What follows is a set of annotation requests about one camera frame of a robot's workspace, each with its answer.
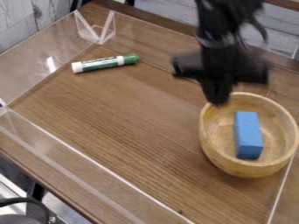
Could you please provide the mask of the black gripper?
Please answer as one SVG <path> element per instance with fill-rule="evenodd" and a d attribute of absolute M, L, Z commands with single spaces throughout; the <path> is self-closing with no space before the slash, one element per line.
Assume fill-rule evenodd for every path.
<path fill-rule="evenodd" d="M 255 83 L 267 85 L 269 63 L 267 59 L 240 44 L 224 48 L 203 47 L 197 51 L 187 52 L 172 57 L 172 76 L 175 78 L 200 81 L 207 101 L 213 105 L 224 105 L 235 83 Z M 232 82 L 216 85 L 211 79 L 229 77 Z"/>

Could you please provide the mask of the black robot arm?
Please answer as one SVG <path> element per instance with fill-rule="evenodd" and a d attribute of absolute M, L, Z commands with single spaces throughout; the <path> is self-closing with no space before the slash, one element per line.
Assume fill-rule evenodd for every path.
<path fill-rule="evenodd" d="M 195 3 L 200 49 L 172 57 L 172 76 L 196 80 L 207 101 L 221 106 L 239 83 L 268 83 L 267 59 L 245 49 L 239 36 L 241 25 L 249 23 L 260 36 L 267 37 L 255 17 L 263 3 L 261 0 L 195 0 Z"/>

